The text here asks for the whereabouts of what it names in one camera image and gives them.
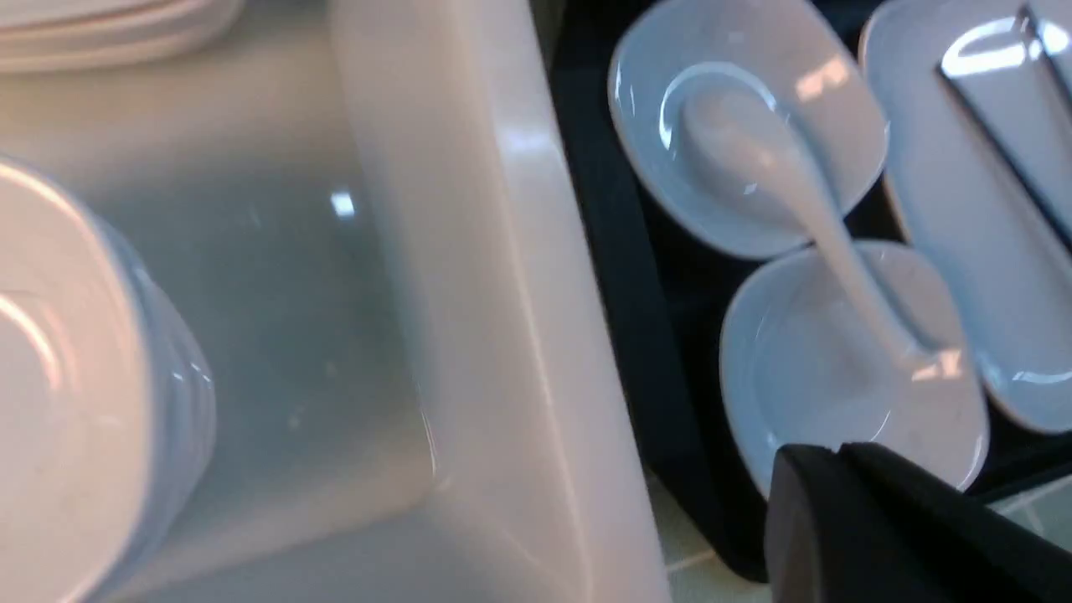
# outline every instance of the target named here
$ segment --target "stacked plates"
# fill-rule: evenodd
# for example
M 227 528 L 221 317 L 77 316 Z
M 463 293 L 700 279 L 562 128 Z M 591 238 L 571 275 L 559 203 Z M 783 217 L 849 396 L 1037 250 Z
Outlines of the stacked plates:
M 0 584 L 80 600 L 129 577 L 205 471 L 212 380 L 130 246 L 0 161 Z
M 0 73 L 163 58 L 226 31 L 243 0 L 13 0 L 0 10 Z

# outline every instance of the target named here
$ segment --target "black object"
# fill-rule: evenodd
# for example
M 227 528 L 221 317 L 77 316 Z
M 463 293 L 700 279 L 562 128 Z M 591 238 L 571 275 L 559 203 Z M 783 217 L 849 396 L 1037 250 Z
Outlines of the black object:
M 551 92 L 641 456 L 727 565 L 765 582 L 766 503 L 738 455 L 717 380 L 723 315 L 759 264 L 704 247 L 662 214 L 622 152 L 607 104 L 614 46 L 652 3 L 570 0 Z M 855 48 L 879 0 L 816 4 Z M 878 186 L 847 223 L 858 237 L 900 240 Z M 1072 472 L 1072 433 L 1029 433 L 993 406 L 989 421 L 989 455 L 969 490 L 976 500 L 998 500 Z
M 784 446 L 766 550 L 777 603 L 1072 601 L 1072 554 L 878 444 Z

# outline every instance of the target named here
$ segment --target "white ceramic spoon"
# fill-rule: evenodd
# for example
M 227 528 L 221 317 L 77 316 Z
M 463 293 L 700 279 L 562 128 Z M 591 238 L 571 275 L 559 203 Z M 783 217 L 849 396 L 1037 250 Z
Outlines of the white ceramic spoon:
M 788 117 L 748 88 L 712 86 L 684 101 L 681 126 L 711 171 L 712 186 L 762 188 L 792 212 L 898 367 L 917 379 L 958 370 L 949 354 L 922 344 L 890 306 L 853 249 L 822 171 Z

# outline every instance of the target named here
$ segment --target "stack of bowls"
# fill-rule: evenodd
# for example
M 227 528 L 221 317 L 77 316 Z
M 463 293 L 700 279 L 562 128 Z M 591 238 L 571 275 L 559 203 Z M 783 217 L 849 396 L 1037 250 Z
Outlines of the stack of bowls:
M 0 584 L 83 600 L 159 547 L 208 465 L 211 373 L 133 248 L 0 160 Z

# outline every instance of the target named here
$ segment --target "white plate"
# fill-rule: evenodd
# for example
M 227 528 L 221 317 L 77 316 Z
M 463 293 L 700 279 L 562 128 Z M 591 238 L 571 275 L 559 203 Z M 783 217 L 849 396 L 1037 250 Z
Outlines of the white plate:
M 66 195 L 0 163 L 0 584 L 12 601 L 79 600 L 148 513 L 148 334 Z
M 923 341 L 966 350 L 953 300 L 922 255 L 891 242 L 857 248 Z M 905 376 L 814 249 L 745 281 L 727 311 L 719 358 L 730 430 L 764 497 L 787 443 L 878 442 L 961 489 L 986 457 L 989 426 L 971 362 L 947 367 L 956 378 Z
M 0 585 L 83 600 L 160 545 L 205 470 L 211 377 L 140 261 L 0 161 Z
M 224 33 L 244 0 L 168 0 L 100 17 L 0 29 L 0 72 L 135 63 L 193 50 Z
M 0 0 L 0 28 L 38 27 L 160 4 L 160 0 Z
M 1072 428 L 1072 262 L 935 71 L 966 33 L 998 33 L 959 53 L 968 57 L 965 69 L 989 71 L 961 82 L 985 101 L 998 134 L 1072 219 L 1067 117 L 1054 113 L 1053 94 L 1032 79 L 1044 73 L 1036 70 L 1041 65 L 1027 59 L 1012 67 L 1030 53 L 999 36 L 1021 5 L 894 0 L 872 17 L 860 54 L 891 120 L 884 183 L 906 237 L 949 283 L 999 408 L 1027 429 L 1059 432 Z M 1032 6 L 1064 27 L 1049 35 L 1063 40 L 1057 60 L 1072 68 L 1072 3 L 1033 0 Z
M 698 86 L 745 85 L 792 115 L 818 156 L 843 215 L 878 178 L 887 124 L 852 57 L 805 0 L 668 0 L 647 11 L 611 61 L 611 116 L 629 161 L 659 205 L 700 241 L 769 259 L 807 241 L 762 191 L 716 197 L 678 132 Z

